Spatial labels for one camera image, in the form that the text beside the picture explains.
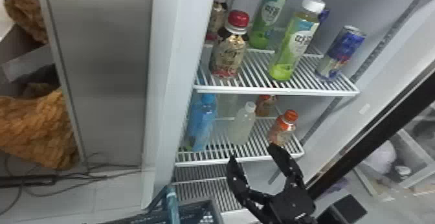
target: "energy drink can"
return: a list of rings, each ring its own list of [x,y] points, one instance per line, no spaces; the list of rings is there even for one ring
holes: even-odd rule
[[[336,79],[341,68],[348,63],[366,37],[367,35],[358,28],[350,25],[343,27],[323,59],[318,63],[315,74],[321,80]]]
[[[317,16],[318,21],[320,22],[320,24],[322,24],[328,18],[330,12],[331,12],[331,9],[324,8],[322,10],[322,12]]]

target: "green tea bottle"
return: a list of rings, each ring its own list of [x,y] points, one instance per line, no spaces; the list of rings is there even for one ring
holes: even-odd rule
[[[281,14],[286,0],[262,0],[257,9],[249,45],[257,49],[265,49],[273,31],[274,24]]]
[[[269,65],[269,75],[275,80],[289,80],[318,27],[322,0],[303,0],[303,11],[295,12],[285,31],[278,52]]]

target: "orange fabric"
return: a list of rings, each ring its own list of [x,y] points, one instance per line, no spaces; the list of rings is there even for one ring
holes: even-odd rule
[[[47,44],[47,31],[38,0],[6,0],[8,15],[36,41]]]
[[[25,100],[0,96],[0,150],[53,169],[78,160],[60,89]]]

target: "red bottle cap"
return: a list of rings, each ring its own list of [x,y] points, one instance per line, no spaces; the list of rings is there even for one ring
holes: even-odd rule
[[[230,12],[230,15],[228,16],[228,23],[238,28],[247,27],[248,22],[249,22],[249,15],[244,11],[233,10]]]
[[[270,95],[260,95],[259,96],[261,99],[263,99],[263,100],[267,100],[267,99],[269,99],[271,96]]]
[[[295,110],[287,110],[284,113],[284,118],[287,121],[294,122],[298,120],[298,113]]]

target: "refrigerator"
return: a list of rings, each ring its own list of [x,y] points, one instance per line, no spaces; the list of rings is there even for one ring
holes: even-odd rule
[[[267,64],[302,0],[287,0],[271,44],[248,48],[238,80],[224,82],[208,70],[213,0],[40,0],[81,160],[103,161],[90,157],[101,153],[104,162],[142,169],[143,208],[172,183],[180,200],[214,196],[222,212],[243,212],[225,163],[236,155],[253,188],[279,192],[285,178],[267,153],[266,133],[293,109],[299,118],[284,148],[317,198],[435,100],[434,0],[323,1],[330,15],[290,81],[268,79]],[[259,2],[227,0],[251,19]],[[323,83],[313,70],[344,25],[367,38],[339,77]],[[259,95],[278,101],[256,119],[245,145],[227,138],[234,116],[218,116],[206,150],[192,152],[181,146],[191,104],[203,93],[236,98],[237,108]]]

